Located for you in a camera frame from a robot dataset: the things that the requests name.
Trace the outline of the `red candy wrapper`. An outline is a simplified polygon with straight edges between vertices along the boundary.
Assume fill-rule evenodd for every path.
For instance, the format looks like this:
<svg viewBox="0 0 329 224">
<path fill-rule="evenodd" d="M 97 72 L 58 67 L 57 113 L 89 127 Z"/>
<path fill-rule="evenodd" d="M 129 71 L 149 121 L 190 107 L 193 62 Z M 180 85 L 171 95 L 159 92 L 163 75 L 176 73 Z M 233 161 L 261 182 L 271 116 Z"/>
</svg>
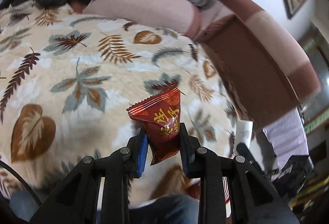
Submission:
<svg viewBox="0 0 329 224">
<path fill-rule="evenodd" d="M 171 87 L 127 109 L 129 118 L 141 122 L 152 151 L 152 165 L 179 152 L 181 92 Z"/>
</svg>

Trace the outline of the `red mesh trash basket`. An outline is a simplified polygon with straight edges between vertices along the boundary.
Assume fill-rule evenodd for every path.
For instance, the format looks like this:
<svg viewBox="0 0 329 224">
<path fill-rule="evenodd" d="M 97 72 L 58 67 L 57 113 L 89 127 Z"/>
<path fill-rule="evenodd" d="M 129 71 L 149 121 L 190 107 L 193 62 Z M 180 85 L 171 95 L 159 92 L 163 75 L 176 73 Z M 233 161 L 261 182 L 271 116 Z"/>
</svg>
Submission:
<svg viewBox="0 0 329 224">
<path fill-rule="evenodd" d="M 226 177 L 222 177 L 225 203 L 230 201 L 229 187 Z M 192 198 L 199 200 L 201 196 L 201 179 L 192 179 L 185 189 L 186 193 Z"/>
</svg>

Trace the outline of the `white cloth covered table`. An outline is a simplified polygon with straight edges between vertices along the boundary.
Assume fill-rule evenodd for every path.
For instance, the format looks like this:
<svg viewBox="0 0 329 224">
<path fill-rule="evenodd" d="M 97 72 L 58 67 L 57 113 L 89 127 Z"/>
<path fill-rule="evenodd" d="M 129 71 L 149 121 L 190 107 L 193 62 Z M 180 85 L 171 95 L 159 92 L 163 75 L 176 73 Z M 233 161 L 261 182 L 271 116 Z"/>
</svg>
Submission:
<svg viewBox="0 0 329 224">
<path fill-rule="evenodd" d="M 309 155 L 306 134 L 297 108 L 265 126 L 263 133 L 273 147 L 280 169 L 291 156 Z"/>
</svg>

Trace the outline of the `blue jeans leg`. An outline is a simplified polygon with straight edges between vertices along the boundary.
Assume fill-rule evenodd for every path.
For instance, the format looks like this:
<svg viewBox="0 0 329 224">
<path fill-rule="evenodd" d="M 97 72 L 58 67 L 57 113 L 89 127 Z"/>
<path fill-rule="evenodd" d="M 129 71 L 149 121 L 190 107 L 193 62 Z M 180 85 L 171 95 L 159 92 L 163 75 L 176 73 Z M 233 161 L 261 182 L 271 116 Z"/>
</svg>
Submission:
<svg viewBox="0 0 329 224">
<path fill-rule="evenodd" d="M 12 193 L 9 206 L 21 219 L 29 221 L 38 204 L 25 189 Z M 146 206 L 129 210 L 130 223 L 198 223 L 199 202 L 185 194 L 170 194 Z"/>
</svg>

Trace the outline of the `leaf pattern plush blanket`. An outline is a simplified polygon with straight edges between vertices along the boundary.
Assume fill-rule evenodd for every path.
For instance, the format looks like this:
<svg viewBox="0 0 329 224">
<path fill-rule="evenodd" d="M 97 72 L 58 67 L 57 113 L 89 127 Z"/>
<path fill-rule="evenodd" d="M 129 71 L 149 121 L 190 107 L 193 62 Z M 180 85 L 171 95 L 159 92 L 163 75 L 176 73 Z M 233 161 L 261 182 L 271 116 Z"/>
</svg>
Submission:
<svg viewBox="0 0 329 224">
<path fill-rule="evenodd" d="M 1 11 L 1 160 L 33 188 L 126 145 L 139 131 L 128 107 L 170 87 L 189 134 L 232 157 L 239 108 L 202 44 L 69 5 Z"/>
</svg>

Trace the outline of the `pink bolster pillow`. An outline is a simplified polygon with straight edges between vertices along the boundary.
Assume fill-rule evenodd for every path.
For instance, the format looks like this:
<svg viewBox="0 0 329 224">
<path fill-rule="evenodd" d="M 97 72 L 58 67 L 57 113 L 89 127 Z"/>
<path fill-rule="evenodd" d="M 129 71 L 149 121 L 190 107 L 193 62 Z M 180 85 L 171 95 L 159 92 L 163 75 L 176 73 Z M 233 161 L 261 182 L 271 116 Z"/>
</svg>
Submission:
<svg viewBox="0 0 329 224">
<path fill-rule="evenodd" d="M 77 13 L 134 21 L 154 28 L 169 28 L 188 38 L 200 31 L 200 13 L 188 0 L 92 0 L 70 3 Z"/>
</svg>

